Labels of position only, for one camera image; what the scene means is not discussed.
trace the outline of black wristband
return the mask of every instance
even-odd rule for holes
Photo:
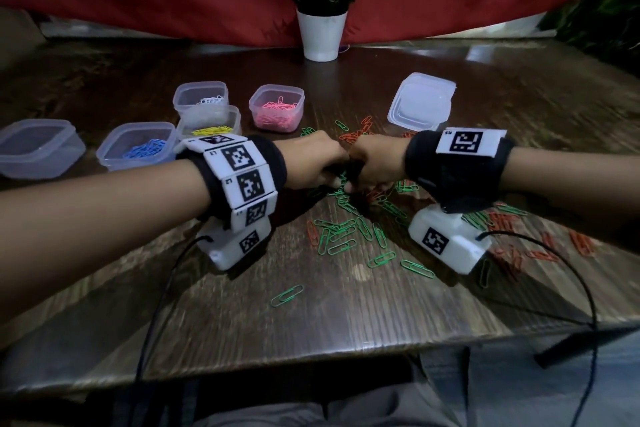
[[[514,144],[503,137],[494,157],[437,154],[441,131],[415,135],[404,156],[404,170],[433,196],[445,213],[471,213],[499,198],[502,171]]]
[[[269,164],[269,171],[271,172],[273,184],[275,185],[276,191],[280,191],[280,189],[284,187],[284,183],[287,181],[287,165],[284,162],[282,152],[280,152],[273,142],[262,135],[251,135],[247,137],[247,140],[251,140],[253,142],[260,151],[260,154],[264,157],[264,160]],[[215,176],[202,154],[187,149],[180,152],[176,158],[187,158],[193,162],[193,164],[198,168],[198,171],[200,171],[202,179],[209,190],[211,204],[202,215],[198,216],[198,220],[206,221],[210,217],[214,216],[227,224],[230,220],[231,208],[227,203],[227,197],[222,189],[220,179]]]

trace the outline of qr code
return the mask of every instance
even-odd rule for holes
[[[422,243],[424,243],[428,249],[433,250],[434,253],[441,255],[442,252],[444,252],[445,246],[449,243],[449,239],[433,228],[429,228],[427,234],[422,239]]]
[[[200,140],[208,142],[209,144],[223,144],[225,142],[234,141],[231,137],[227,137],[226,135],[212,135],[211,137],[203,137]]]
[[[264,194],[264,186],[258,169],[240,174],[238,176],[238,186],[245,203]]]
[[[245,227],[248,227],[252,223],[260,220],[260,218],[264,218],[267,216],[267,199],[264,201],[260,201],[259,203],[254,204],[253,206],[249,206],[246,209],[246,222],[244,223]]]
[[[242,248],[242,253],[247,253],[258,243],[260,243],[260,237],[258,236],[258,232],[253,230],[246,237],[240,240],[240,248]]]
[[[255,165],[249,151],[244,147],[244,144],[234,145],[231,147],[225,147],[222,149],[222,155],[225,156],[227,162],[234,171],[240,169],[246,169]]]
[[[455,152],[468,152],[469,154],[475,154],[480,148],[480,140],[482,140],[481,131],[457,131],[453,135],[453,141],[449,151]]]

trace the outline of container with pink paper clips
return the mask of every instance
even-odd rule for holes
[[[249,100],[255,126],[289,133],[302,120],[305,91],[294,86],[263,85]]]

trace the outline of pile of blue paper clips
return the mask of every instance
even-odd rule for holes
[[[135,159],[140,157],[149,157],[152,155],[156,155],[160,152],[164,145],[166,144],[166,140],[162,139],[151,139],[146,144],[137,145],[128,151],[122,158],[125,159]]]

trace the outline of wristband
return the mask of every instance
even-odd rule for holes
[[[499,198],[500,177],[514,147],[505,135],[482,128],[421,131],[406,150],[405,172],[445,213],[482,211]]]
[[[188,158],[202,175],[211,205],[198,219],[214,216],[234,233],[275,210],[287,168],[278,148],[261,135],[231,133],[183,140],[177,158]]]

